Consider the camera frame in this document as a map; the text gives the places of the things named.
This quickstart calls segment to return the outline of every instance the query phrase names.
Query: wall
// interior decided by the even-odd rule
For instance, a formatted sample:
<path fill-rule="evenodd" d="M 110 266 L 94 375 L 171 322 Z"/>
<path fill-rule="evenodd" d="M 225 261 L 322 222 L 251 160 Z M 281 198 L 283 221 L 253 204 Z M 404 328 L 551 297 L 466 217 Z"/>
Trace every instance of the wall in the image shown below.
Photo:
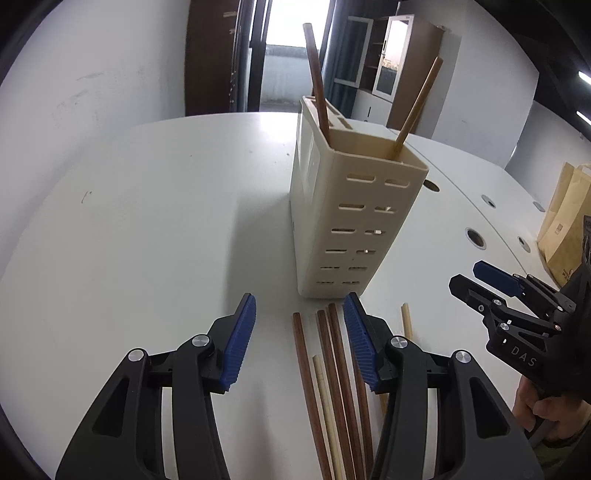
<path fill-rule="evenodd" d="M 449 29 L 441 48 L 447 70 L 417 132 L 428 136 L 432 130 L 433 140 L 504 168 L 534 98 L 538 72 L 531 60 L 474 0 L 410 0 L 402 3 L 401 13 L 415 13 Z"/>
<path fill-rule="evenodd" d="M 304 47 L 268 45 L 262 75 L 261 104 L 285 103 L 299 110 L 300 99 L 312 92 Z"/>
<path fill-rule="evenodd" d="M 507 172 L 548 208 L 565 161 L 575 166 L 591 162 L 591 142 L 558 115 L 534 102 Z"/>
<path fill-rule="evenodd" d="M 94 138 L 184 115 L 189 0 L 64 0 L 0 85 L 0 277 Z"/>

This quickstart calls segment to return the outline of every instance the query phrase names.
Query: dark ceiling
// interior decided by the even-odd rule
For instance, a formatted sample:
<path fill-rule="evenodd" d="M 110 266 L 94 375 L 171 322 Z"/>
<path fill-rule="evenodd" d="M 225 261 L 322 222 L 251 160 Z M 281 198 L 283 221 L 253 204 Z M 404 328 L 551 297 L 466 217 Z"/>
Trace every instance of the dark ceiling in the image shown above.
<path fill-rule="evenodd" d="M 535 100 L 591 140 L 591 27 L 588 0 L 476 0 L 519 42 L 540 72 Z"/>

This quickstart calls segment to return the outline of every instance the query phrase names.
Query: cream plastic utensil holder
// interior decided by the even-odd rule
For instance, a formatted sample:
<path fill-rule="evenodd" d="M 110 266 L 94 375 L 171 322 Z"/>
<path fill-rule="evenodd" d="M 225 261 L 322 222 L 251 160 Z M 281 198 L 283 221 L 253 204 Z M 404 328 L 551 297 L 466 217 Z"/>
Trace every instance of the cream plastic utensil holder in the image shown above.
<path fill-rule="evenodd" d="M 328 103 L 330 143 L 314 97 L 303 97 L 291 174 L 297 285 L 308 298 L 361 295 L 402 227 L 429 171 L 422 155 L 355 131 Z"/>

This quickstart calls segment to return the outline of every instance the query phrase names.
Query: round table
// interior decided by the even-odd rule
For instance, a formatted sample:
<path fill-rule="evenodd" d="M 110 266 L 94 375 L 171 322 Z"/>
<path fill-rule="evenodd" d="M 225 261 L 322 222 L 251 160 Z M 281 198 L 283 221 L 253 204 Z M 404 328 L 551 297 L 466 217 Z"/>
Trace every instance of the round table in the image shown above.
<path fill-rule="evenodd" d="M 49 475 L 130 349 L 174 350 L 249 291 L 257 320 L 241 374 L 213 399 L 230 475 L 320 478 L 291 331 L 291 314 L 302 312 L 309 354 L 320 352 L 314 312 L 327 302 L 302 299 L 296 287 L 296 120 L 236 113 L 141 125 L 88 147 L 48 195 L 0 281 L 0 403 Z M 479 260 L 524 270 L 457 183 L 437 168 L 428 179 L 440 191 L 422 189 L 362 303 L 401 333 L 408 302 L 425 351 L 467 349 L 512 404 L 519 375 L 487 353 L 482 317 L 447 285 L 472 277 Z M 491 195 L 500 197 L 501 183 Z M 469 242 L 468 227 L 485 250 Z M 170 434 L 170 406 L 163 417 Z M 164 449 L 175 478 L 170 442 Z"/>

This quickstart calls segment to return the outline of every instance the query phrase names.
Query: brown paper bag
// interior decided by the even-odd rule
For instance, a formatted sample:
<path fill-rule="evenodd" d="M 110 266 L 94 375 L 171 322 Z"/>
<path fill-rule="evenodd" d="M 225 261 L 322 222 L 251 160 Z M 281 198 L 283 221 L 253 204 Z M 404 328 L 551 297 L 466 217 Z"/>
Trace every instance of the brown paper bag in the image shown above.
<path fill-rule="evenodd" d="M 569 164 L 565 164 L 554 192 L 558 202 L 562 201 L 556 214 L 548 222 L 546 231 L 538 240 L 538 247 L 544 256 L 548 268 L 556 282 L 562 287 L 581 263 L 583 245 L 583 217 L 591 215 L 591 176 L 583 168 L 591 168 L 591 164 L 580 165 L 573 169 L 570 182 L 564 192 L 561 181 L 568 176 Z"/>
<path fill-rule="evenodd" d="M 550 200 L 550 206 L 546 210 L 546 215 L 544 216 L 544 221 L 542 222 L 542 227 L 538 233 L 538 242 L 544 236 L 548 227 L 554 220 L 560 205 L 562 205 L 562 201 L 564 200 L 564 195 L 566 195 L 566 190 L 569 188 L 570 179 L 573 178 L 574 167 L 565 162 L 562 165 L 562 171 L 560 172 L 560 177 L 558 177 L 558 183 L 556 184 L 556 188 L 554 189 L 554 194 L 552 195 L 552 200 Z"/>

